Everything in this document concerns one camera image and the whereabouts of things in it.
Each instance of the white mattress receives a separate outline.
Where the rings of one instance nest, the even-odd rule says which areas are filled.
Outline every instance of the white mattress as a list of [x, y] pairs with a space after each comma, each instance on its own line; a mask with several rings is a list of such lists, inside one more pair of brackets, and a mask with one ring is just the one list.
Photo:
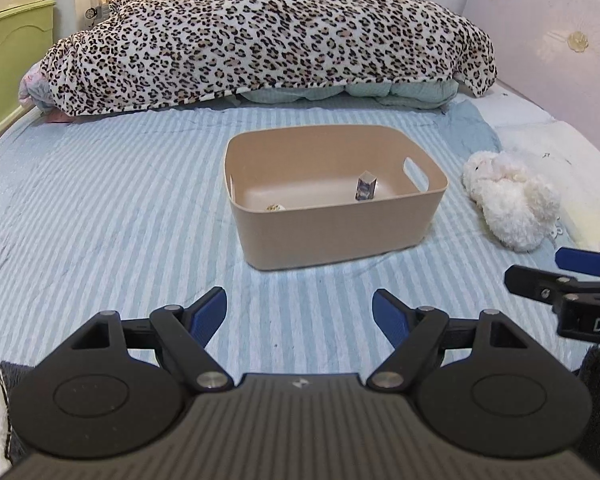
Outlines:
[[560, 190], [562, 223], [582, 249], [600, 251], [600, 152], [575, 128], [503, 84], [469, 99], [496, 131], [504, 150], [547, 176]]

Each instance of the blue and white striped sheet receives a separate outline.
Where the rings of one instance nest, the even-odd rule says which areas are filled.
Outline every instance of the blue and white striped sheet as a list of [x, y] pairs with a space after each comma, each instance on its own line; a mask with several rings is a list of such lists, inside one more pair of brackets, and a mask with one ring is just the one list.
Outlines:
[[[11, 152], [26, 157], [7, 134], [0, 171], [19, 177], [0, 213], [0, 360], [40, 361], [99, 310], [144, 317], [220, 285], [228, 314], [208, 350], [235, 378], [352, 370], [365, 377], [391, 350], [371, 315], [379, 287], [455, 317], [499, 308], [567, 366], [578, 366], [586, 346], [559, 339], [546, 306], [510, 296], [502, 285], [511, 264], [555, 269], [554, 247], [504, 249], [462, 190], [463, 150], [496, 142], [475, 108], [463, 104], [443, 116], [353, 98], [320, 105], [172, 108], [62, 126], [34, 121], [18, 136], [39, 139], [45, 151], [22, 160], [21, 171], [8, 165]], [[331, 123], [385, 124], [430, 153], [449, 177], [430, 232], [415, 248], [360, 261], [252, 269], [224, 188], [229, 138]]]

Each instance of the bed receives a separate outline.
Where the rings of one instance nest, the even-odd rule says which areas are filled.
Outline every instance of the bed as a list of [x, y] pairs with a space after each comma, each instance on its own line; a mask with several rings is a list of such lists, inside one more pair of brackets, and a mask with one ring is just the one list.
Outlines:
[[[379, 287], [454, 317], [498, 308], [564, 365], [580, 365], [587, 346], [558, 338], [551, 311], [507, 294], [502, 277], [512, 264], [555, 270], [560, 245], [594, 248], [586, 219], [566, 214], [538, 250], [513, 253], [490, 235], [460, 183], [471, 153], [504, 147], [532, 162], [535, 137], [521, 144], [525, 132], [568, 125], [500, 83], [480, 98], [460, 92], [442, 110], [345, 93], [288, 104], [214, 97], [71, 124], [45, 123], [33, 110], [0, 138], [0, 360], [35, 364], [97, 311], [144, 317], [220, 285], [229, 311], [208, 350], [236, 379], [247, 371], [366, 377], [391, 349], [371, 316]], [[228, 139], [330, 123], [392, 126], [431, 154], [449, 178], [431, 231], [415, 248], [355, 262], [252, 269], [222, 180]], [[583, 164], [600, 163], [582, 134], [565, 135], [565, 150], [584, 146]]]

